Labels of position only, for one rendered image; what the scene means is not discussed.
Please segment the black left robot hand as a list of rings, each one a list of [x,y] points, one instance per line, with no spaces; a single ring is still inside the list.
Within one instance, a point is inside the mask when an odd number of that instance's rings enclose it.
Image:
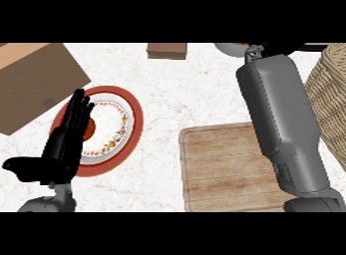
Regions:
[[[65,184],[79,171],[84,132],[95,104],[84,90],[73,93],[61,124],[55,127],[40,157],[12,157],[2,167],[12,171],[22,182],[42,185]]]

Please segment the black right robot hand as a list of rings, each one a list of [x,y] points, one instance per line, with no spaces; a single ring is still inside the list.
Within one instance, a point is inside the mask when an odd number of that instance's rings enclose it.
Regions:
[[[290,55],[294,51],[321,52],[327,46],[328,43],[259,43],[247,48],[246,53],[266,58],[275,55]]]

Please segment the tan wicker basket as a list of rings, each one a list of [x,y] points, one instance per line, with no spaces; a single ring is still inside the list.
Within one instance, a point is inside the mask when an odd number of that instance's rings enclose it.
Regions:
[[[305,91],[321,138],[346,172],[346,43],[322,50]]]

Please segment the wooden cutting board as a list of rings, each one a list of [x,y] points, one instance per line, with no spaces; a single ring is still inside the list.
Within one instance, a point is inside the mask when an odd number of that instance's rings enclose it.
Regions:
[[[283,210],[293,196],[278,188],[252,123],[188,127],[179,132],[178,143],[188,212]]]

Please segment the orange round fruit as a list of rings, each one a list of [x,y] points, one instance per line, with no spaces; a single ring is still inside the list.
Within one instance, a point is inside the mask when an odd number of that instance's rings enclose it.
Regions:
[[[83,136],[84,141],[92,137],[95,130],[96,130],[96,124],[95,124],[93,119],[89,118],[87,128],[86,128],[86,132],[84,132],[84,136]]]

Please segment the grey round container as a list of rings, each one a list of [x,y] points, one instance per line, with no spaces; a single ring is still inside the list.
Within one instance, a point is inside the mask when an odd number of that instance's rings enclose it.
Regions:
[[[246,43],[215,43],[215,48],[226,56],[241,58],[249,45]]]

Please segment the white plate with floral rim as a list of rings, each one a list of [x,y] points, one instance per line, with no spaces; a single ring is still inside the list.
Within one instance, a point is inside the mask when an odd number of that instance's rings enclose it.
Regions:
[[[121,96],[98,93],[90,96],[90,102],[95,104],[90,112],[95,129],[83,143],[83,165],[105,162],[118,154],[130,139],[135,125],[133,110]]]

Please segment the red round placemat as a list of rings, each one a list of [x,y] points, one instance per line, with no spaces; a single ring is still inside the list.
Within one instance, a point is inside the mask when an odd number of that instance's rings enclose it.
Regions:
[[[120,150],[118,154],[105,162],[101,162],[95,165],[83,165],[80,160],[77,176],[80,177],[92,177],[101,175],[111,171],[127,159],[130,156],[141,139],[142,129],[144,129],[144,112],[139,101],[133,94],[123,88],[115,86],[98,86],[87,90],[84,90],[84,95],[92,96],[98,93],[110,93],[121,96],[127,103],[130,104],[135,116],[135,125],[133,125],[133,132],[130,135],[130,139],[126,143],[124,148]]]

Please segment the brown wooden cabinet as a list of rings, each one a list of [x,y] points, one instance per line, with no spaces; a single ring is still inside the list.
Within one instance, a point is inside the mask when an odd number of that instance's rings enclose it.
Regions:
[[[61,43],[0,43],[0,133],[11,135],[89,83]]]

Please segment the small brown wooden block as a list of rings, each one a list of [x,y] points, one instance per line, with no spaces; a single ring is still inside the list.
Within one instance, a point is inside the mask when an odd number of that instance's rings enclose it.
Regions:
[[[148,43],[149,59],[184,60],[186,56],[186,43]]]

